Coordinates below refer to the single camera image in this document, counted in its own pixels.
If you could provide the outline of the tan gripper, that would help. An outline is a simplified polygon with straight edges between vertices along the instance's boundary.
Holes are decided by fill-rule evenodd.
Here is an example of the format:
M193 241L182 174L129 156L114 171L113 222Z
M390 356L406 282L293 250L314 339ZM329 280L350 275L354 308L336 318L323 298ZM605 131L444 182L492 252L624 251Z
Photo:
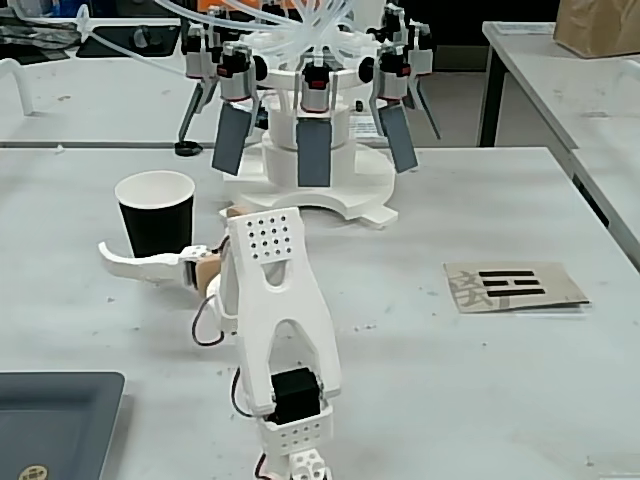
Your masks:
M219 211L224 223L224 235L214 247L193 245L180 253L162 253L143 258L122 257L112 253L105 242L98 245L102 265L111 275L152 283L175 282L192 286L202 298L216 290L222 270L223 254L229 242L228 220L246 215L248 208L232 204Z

